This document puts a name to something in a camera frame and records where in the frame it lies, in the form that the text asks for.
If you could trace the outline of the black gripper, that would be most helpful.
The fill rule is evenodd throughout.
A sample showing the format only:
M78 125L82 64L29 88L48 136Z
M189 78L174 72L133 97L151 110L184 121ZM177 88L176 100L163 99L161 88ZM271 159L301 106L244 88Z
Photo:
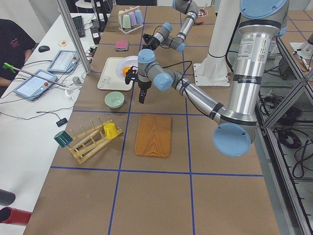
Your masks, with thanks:
M140 93L139 93L139 98L138 98L139 103L144 104L147 90L151 88L151 85L152 85L151 82L139 82L138 83L138 86L140 88Z
M146 41L146 48L155 50L160 45L160 41L157 38L150 38Z

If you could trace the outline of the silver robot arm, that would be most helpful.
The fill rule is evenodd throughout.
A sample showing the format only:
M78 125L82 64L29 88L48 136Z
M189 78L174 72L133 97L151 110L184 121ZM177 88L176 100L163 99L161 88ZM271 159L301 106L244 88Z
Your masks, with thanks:
M174 0L172 7L185 15L179 32L175 37L170 36L173 28L170 23L164 23L153 35L143 34L145 44L142 49L156 50L159 46L167 46L178 52L183 52L185 40L198 18L198 6L192 0Z
M144 102L151 86L161 91L174 88L217 122L213 142L221 153L243 155L255 138L254 109L270 42L285 33L288 7L287 0L221 1L208 55L195 64L195 82L190 82L181 72L167 70L156 61L155 49L160 45L184 50L198 17L194 1L173 1L173 8L186 15L185 21L176 37L170 36L172 27L165 23L146 39L137 58L139 101Z

